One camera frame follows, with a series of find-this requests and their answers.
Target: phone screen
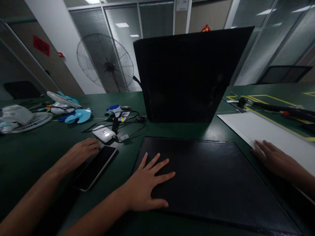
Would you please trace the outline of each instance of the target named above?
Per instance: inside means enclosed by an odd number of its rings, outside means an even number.
[[[116,150],[115,147],[104,146],[74,180],[73,186],[83,191],[88,190],[108,164]]]

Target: red decoration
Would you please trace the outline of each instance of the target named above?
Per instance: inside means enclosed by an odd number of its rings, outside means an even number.
[[[202,29],[201,32],[207,32],[207,31],[210,31],[208,24],[206,24],[206,26]]]
[[[49,56],[49,51],[50,51],[49,44],[45,43],[43,40],[41,40],[35,35],[33,35],[33,45],[34,45],[34,48],[40,50],[42,53]]]
[[[65,58],[65,56],[62,54],[62,52],[58,52],[58,56]]]

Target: green desk surface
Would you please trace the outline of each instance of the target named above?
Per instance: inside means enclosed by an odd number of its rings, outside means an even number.
[[[257,96],[256,98],[265,99],[264,102],[275,105],[283,105],[282,101],[286,101],[315,110],[314,83],[228,87],[224,96],[232,96],[231,91],[246,96],[269,95],[279,100],[273,98],[268,100],[270,99],[268,96]],[[93,137],[91,133],[82,134],[81,131],[93,123],[101,121],[106,108],[114,104],[121,104],[131,106],[141,115],[146,115],[141,92],[94,94],[76,96],[75,98],[83,107],[93,109],[93,120],[80,125],[51,121],[29,132],[0,136],[1,219],[68,149],[79,141]],[[0,102],[0,107],[11,103],[12,101]],[[235,108],[224,101],[220,103],[217,109],[217,114],[233,112],[235,112]],[[285,124],[287,121],[282,118],[279,122]],[[121,133],[130,134],[140,127],[141,124],[131,124],[121,129]],[[73,175],[65,179],[58,190],[52,209],[40,223],[37,231],[40,232],[41,229],[48,231],[49,229],[51,234],[64,231],[113,190],[121,186],[130,177],[144,136],[235,142],[301,228],[301,231],[306,235],[311,234],[301,215],[293,210],[295,200],[292,201],[292,198],[288,197],[297,196],[299,193],[296,193],[297,191],[290,184],[262,167],[251,154],[250,146],[217,116],[213,118],[210,124],[167,124],[146,121],[145,129],[134,138],[121,144],[110,142],[109,144],[117,147],[119,152],[102,173],[95,186],[88,192],[78,192],[69,187]],[[128,212],[108,232],[110,235],[135,235],[139,233],[144,235],[258,235],[258,233],[247,230],[165,215],[155,211]]]

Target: white board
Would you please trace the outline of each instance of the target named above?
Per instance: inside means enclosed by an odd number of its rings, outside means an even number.
[[[254,112],[217,115],[251,147],[267,140],[315,176],[315,143],[306,141]]]

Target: right hand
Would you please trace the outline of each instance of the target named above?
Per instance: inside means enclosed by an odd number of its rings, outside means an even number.
[[[285,154],[272,143],[264,140],[262,143],[255,140],[259,149],[252,149],[253,154],[274,174],[293,182],[296,178],[308,174],[308,172],[292,157]]]
[[[160,154],[158,153],[150,163],[145,166],[148,153],[144,155],[142,162],[136,172],[119,188],[122,195],[127,199],[127,210],[146,211],[156,208],[168,207],[168,202],[164,199],[151,198],[152,189],[175,176],[175,172],[155,176],[155,174],[168,162],[169,159],[153,166]]]

